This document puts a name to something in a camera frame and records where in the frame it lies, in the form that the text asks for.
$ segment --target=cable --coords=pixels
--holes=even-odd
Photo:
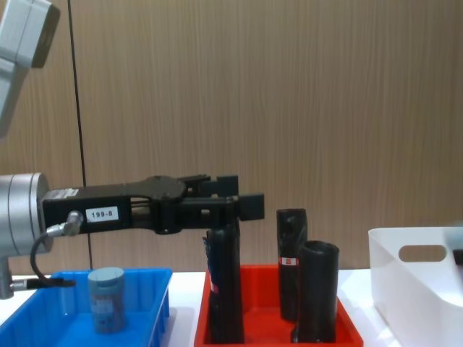
[[[38,269],[37,262],[35,257],[37,255],[38,247],[41,243],[49,237],[48,234],[42,233],[34,242],[32,249],[30,250],[30,266],[32,270],[37,275],[38,280],[42,283],[44,287],[72,287],[75,286],[74,280],[65,280],[63,278],[47,278],[45,275]]]

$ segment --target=red plastic bin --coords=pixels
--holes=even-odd
[[[241,266],[241,287],[243,320],[245,324],[245,343],[227,344],[238,347],[261,345],[266,347],[362,347],[363,340],[352,324],[349,315],[338,300],[335,343],[291,343],[294,324],[280,318],[278,266]],[[208,324],[209,293],[211,282],[208,273],[205,277],[203,300],[197,323],[195,347],[222,347],[211,343]]]

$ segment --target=blue tray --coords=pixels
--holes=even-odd
[[[56,273],[76,281],[72,288],[47,288],[32,295],[1,327],[1,347],[159,347],[169,317],[168,269],[125,270],[126,328],[95,333],[87,275]]]

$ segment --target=black container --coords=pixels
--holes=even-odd
[[[299,318],[294,342],[335,342],[338,259],[339,248],[333,244],[307,241],[300,248]]]
[[[284,320],[296,322],[298,305],[298,252],[307,241],[307,216],[302,208],[277,210],[279,257],[280,314]]]
[[[211,342],[244,343],[238,223],[209,230],[204,244],[211,275]]]

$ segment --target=table surface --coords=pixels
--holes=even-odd
[[[170,313],[162,347],[192,347],[205,273],[174,273],[169,284]],[[2,324],[33,291],[0,301]],[[401,347],[373,306],[369,270],[340,270],[338,297],[364,340],[364,347]]]

